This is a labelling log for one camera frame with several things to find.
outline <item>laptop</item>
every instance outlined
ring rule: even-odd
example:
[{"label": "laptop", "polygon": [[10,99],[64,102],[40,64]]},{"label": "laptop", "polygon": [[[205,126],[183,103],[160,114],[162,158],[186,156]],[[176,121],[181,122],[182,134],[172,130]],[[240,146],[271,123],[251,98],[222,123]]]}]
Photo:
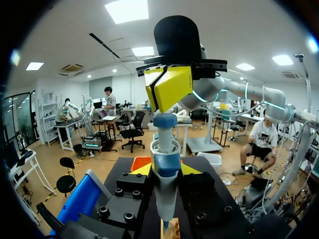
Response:
[{"label": "laptop", "polygon": [[99,115],[103,120],[113,120],[116,118],[116,116],[108,116],[108,114],[105,112],[105,110],[99,111]]}]

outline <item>ceiling track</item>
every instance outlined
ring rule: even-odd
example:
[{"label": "ceiling track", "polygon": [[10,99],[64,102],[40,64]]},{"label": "ceiling track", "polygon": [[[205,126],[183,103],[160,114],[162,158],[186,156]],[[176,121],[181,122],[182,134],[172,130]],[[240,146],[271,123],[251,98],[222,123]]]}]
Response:
[{"label": "ceiling track", "polygon": [[109,52],[111,52],[114,56],[116,56],[117,58],[120,59],[120,57],[110,48],[108,47],[107,45],[105,45],[105,43],[100,39],[98,38],[95,34],[93,33],[90,33],[89,34],[94,40],[96,40],[98,43],[100,43],[102,46],[104,46]]}]

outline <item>pipette tip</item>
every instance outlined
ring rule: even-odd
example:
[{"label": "pipette tip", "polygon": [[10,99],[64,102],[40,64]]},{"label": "pipette tip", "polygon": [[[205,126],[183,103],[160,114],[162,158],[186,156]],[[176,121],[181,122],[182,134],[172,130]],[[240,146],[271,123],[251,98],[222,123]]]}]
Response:
[{"label": "pipette tip", "polygon": [[169,225],[169,222],[168,222],[168,221],[163,221],[163,227],[164,227],[164,229],[167,229],[167,228],[168,228],[168,225]]}]

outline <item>man standing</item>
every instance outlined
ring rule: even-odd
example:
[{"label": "man standing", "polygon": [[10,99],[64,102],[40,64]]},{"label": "man standing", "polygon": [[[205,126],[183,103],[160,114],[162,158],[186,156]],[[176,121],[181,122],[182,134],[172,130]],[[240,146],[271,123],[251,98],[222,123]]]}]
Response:
[{"label": "man standing", "polygon": [[261,174],[276,162],[276,147],[278,140],[278,132],[273,123],[265,115],[265,119],[254,124],[253,130],[248,137],[248,144],[244,145],[240,150],[241,168],[234,171],[233,175],[245,174],[245,163],[247,156],[254,155],[265,160],[264,166],[255,174],[261,178]]},{"label": "man standing", "polygon": [[105,110],[108,116],[116,116],[116,99],[115,96],[112,94],[112,87],[106,87],[104,89],[104,92],[106,94],[106,106],[102,106]]}]

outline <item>sneaker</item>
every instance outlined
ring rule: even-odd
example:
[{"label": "sneaker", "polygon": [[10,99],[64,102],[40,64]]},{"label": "sneaker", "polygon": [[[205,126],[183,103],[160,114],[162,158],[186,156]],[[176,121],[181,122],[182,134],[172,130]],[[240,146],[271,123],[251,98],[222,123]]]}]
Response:
[{"label": "sneaker", "polygon": [[233,172],[233,175],[234,175],[234,176],[241,175],[241,174],[246,174],[246,171],[245,171],[244,169],[242,169],[242,168],[240,168],[240,169],[238,169],[238,170],[235,170],[235,171]]}]

